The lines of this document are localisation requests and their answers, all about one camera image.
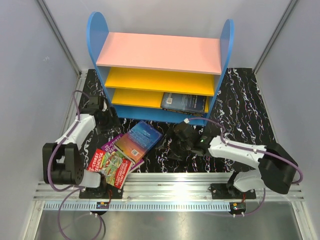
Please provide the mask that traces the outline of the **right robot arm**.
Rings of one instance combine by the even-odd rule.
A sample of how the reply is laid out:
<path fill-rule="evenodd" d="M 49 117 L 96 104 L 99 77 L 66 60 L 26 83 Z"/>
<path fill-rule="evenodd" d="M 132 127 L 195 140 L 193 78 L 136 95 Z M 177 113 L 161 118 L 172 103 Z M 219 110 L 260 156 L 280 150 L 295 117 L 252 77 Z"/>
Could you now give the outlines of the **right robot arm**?
<path fill-rule="evenodd" d="M 278 143 L 250 145 L 225 140 L 218 135 L 199 134 L 185 122 L 170 128 L 156 148 L 164 149 L 166 141 L 171 141 L 169 158 L 173 160 L 182 161 L 193 153 L 200 157 L 229 159 L 252 167 L 250 171 L 234 172 L 227 181 L 226 192 L 233 199 L 250 190 L 262 188 L 285 195 L 298 171 L 298 164 Z"/>

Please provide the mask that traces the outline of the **Nineteen Eighty-Four grey-blue book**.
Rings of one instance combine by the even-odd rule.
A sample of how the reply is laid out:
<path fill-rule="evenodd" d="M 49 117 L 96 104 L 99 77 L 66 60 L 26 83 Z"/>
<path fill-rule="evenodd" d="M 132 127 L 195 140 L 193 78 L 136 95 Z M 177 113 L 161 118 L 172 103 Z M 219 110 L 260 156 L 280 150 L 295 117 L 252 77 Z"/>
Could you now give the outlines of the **Nineteen Eighty-Four grey-blue book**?
<path fill-rule="evenodd" d="M 160 107 L 163 110 L 202 117 L 207 97 L 182 93 L 165 92 Z"/>

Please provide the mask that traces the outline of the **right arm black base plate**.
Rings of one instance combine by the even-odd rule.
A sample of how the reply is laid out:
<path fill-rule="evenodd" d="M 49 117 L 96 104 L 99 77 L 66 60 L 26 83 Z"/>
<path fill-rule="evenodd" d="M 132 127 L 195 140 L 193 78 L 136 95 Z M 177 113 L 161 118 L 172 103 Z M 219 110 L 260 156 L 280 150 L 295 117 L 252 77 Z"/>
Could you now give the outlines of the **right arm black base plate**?
<path fill-rule="evenodd" d="M 241 192 L 234 187 L 227 187 L 226 183 L 211 183 L 208 187 L 213 200 L 255 200 L 255 190 Z"/>

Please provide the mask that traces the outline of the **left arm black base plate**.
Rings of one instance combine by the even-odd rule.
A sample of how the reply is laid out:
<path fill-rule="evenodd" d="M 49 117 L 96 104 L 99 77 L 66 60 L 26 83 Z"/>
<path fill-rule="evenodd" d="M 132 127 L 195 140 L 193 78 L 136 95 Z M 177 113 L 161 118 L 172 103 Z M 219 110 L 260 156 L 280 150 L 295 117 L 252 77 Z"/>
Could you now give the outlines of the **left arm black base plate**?
<path fill-rule="evenodd" d="M 86 187 L 84 191 L 80 191 L 80 199 L 122 199 L 123 189 L 116 188 L 108 183 L 101 183 L 97 188 Z"/>

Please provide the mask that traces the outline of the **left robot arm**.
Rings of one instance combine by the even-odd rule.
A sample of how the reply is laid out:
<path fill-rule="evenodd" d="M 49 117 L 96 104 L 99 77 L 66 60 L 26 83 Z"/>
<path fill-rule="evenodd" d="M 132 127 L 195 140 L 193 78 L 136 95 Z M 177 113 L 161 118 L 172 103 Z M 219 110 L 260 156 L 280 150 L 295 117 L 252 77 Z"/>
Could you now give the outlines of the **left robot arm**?
<path fill-rule="evenodd" d="M 90 96 L 88 105 L 82 109 L 76 106 L 75 119 L 66 132 L 42 147 L 45 183 L 56 192 L 72 187 L 90 188 L 95 198 L 105 197 L 108 187 L 102 183 L 102 175 L 84 168 L 80 148 L 91 131 L 105 133 L 119 124 L 115 109 L 102 95 Z"/>

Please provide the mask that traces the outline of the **Jane Eyre blue orange book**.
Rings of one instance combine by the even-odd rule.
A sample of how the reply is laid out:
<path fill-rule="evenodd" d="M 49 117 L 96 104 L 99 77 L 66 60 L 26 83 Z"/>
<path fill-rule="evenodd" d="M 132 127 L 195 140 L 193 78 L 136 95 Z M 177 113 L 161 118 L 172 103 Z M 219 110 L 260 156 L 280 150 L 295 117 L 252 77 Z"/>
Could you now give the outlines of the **Jane Eyre blue orange book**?
<path fill-rule="evenodd" d="M 158 143 L 162 136 L 162 133 L 141 120 L 120 137 L 114 143 L 114 147 L 136 164 Z"/>

